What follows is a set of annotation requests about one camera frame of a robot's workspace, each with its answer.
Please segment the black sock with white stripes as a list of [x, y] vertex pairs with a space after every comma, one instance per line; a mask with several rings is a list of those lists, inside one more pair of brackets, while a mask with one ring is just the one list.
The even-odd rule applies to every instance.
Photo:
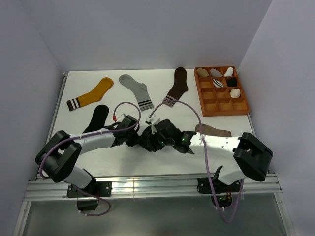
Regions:
[[102, 129], [105, 125], [109, 114], [109, 108], [106, 105], [98, 105], [93, 112], [92, 119], [83, 131], [83, 133], [90, 133]]

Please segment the mustard yellow sock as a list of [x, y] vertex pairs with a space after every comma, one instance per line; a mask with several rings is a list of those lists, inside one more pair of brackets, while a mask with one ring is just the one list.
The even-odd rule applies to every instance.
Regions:
[[102, 78], [90, 92], [68, 100], [66, 104], [69, 111], [100, 101], [113, 85], [114, 82], [112, 79], [108, 77]]

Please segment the rolled grey sock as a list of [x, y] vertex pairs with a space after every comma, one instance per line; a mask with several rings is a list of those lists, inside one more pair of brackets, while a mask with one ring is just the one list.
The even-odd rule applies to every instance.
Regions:
[[216, 69], [211, 68], [210, 69], [210, 73], [212, 75], [212, 77], [222, 77], [223, 75]]

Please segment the orange wooden compartment tray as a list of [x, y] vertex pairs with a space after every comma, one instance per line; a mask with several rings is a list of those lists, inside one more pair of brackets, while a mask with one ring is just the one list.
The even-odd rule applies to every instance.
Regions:
[[[231, 77], [225, 77], [224, 74], [229, 67], [234, 68], [232, 77], [237, 78], [236, 87], [227, 86], [226, 78]], [[199, 77], [197, 74], [198, 68], [206, 69], [209, 73], [209, 77]], [[211, 68], [218, 70], [223, 76], [212, 77], [210, 73]], [[242, 116], [247, 115], [250, 112], [250, 107], [244, 93], [243, 86], [234, 66], [196, 67], [194, 69], [194, 76], [203, 116]], [[216, 88], [212, 79], [221, 81], [224, 84], [224, 87]], [[234, 88], [241, 90], [241, 96], [239, 98], [231, 98], [230, 91]]]

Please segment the rolled beige sock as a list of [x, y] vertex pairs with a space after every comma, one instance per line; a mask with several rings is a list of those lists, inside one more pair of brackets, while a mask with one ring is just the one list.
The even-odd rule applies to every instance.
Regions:
[[199, 77], [209, 77], [208, 71], [206, 69], [203, 69], [203, 68], [198, 68], [197, 74]]

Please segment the brown sock with pink stripes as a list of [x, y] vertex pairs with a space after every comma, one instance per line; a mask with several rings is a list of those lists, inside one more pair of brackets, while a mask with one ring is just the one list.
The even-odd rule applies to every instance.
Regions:
[[176, 101], [180, 100], [182, 95], [188, 91], [187, 71], [183, 67], [178, 67], [174, 72], [174, 84], [167, 96], [163, 99], [164, 105], [173, 107]]

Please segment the tan sock with maroon cuff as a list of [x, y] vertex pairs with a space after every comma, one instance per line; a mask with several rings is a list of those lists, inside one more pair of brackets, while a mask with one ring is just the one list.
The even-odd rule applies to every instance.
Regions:
[[195, 132], [217, 137], [231, 137], [231, 132], [228, 130], [216, 129], [212, 126], [206, 124], [197, 124], [195, 127]]

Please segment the plain black sock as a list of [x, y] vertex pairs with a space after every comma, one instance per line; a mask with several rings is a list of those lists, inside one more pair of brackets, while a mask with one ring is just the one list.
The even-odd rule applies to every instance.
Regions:
[[158, 140], [157, 136], [152, 133], [151, 126], [148, 126], [142, 132], [139, 145], [148, 152], [156, 152], [165, 147], [165, 145]]

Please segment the rolled black sock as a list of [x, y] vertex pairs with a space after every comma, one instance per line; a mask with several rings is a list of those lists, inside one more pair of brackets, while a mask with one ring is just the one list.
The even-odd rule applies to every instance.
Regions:
[[226, 83], [227, 83], [228, 87], [236, 87], [237, 86], [237, 78], [236, 77], [226, 78]]

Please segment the aluminium frame rail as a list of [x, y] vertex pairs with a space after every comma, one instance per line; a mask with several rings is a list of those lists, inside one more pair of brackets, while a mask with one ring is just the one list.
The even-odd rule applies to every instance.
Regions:
[[[135, 199], [162, 197], [192, 197], [201, 196], [196, 190], [198, 178], [206, 174], [164, 175], [145, 177], [103, 177], [98, 181], [112, 182], [111, 196], [105, 199]], [[69, 184], [54, 183], [52, 180], [38, 179], [30, 181], [24, 194], [25, 202], [77, 200], [66, 196]], [[281, 193], [281, 187], [276, 174], [268, 174], [264, 182], [246, 178], [243, 194]]]

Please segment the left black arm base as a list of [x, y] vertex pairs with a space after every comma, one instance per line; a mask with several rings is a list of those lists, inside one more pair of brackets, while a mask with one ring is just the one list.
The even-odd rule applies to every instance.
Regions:
[[[68, 198], [77, 198], [77, 208], [80, 213], [87, 216], [101, 216], [108, 213], [111, 209], [111, 204], [103, 197], [110, 197], [112, 190], [111, 181], [92, 181], [84, 189], [70, 185], [66, 196]], [[101, 203], [106, 203], [108, 209], [103, 213], [92, 213]]]

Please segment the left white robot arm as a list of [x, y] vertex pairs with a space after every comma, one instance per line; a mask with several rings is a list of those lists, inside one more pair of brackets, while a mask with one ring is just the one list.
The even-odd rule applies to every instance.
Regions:
[[136, 126], [134, 117], [123, 115], [119, 122], [84, 133], [76, 140], [73, 135], [58, 131], [37, 154], [35, 162], [54, 182], [76, 186], [84, 196], [96, 195], [101, 192], [97, 181], [88, 171], [75, 166], [78, 157], [99, 148], [131, 144], [137, 136]]

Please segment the grey sock with black stripes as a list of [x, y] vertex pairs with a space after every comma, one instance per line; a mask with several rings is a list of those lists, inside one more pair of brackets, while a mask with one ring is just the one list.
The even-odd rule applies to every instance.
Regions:
[[154, 107], [148, 94], [147, 86], [144, 83], [137, 82], [128, 74], [121, 75], [119, 77], [119, 82], [124, 87], [132, 91], [137, 100], [140, 111], [145, 111]]

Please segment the rolled striped sock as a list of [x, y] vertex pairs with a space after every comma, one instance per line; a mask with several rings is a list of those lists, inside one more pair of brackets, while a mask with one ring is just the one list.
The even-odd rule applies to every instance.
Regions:
[[221, 81], [218, 81], [216, 79], [212, 79], [212, 81], [213, 81], [213, 84], [216, 88], [223, 88], [224, 87], [224, 84]]

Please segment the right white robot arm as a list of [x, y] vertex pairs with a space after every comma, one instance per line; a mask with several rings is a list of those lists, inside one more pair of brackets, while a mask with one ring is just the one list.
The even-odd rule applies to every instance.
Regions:
[[160, 146], [170, 146], [180, 153], [213, 154], [229, 158], [230, 164], [220, 164], [212, 178], [217, 191], [225, 191], [243, 178], [263, 182], [266, 179], [273, 152], [251, 133], [240, 137], [218, 137], [194, 131], [180, 131], [168, 120], [158, 120], [151, 132]]

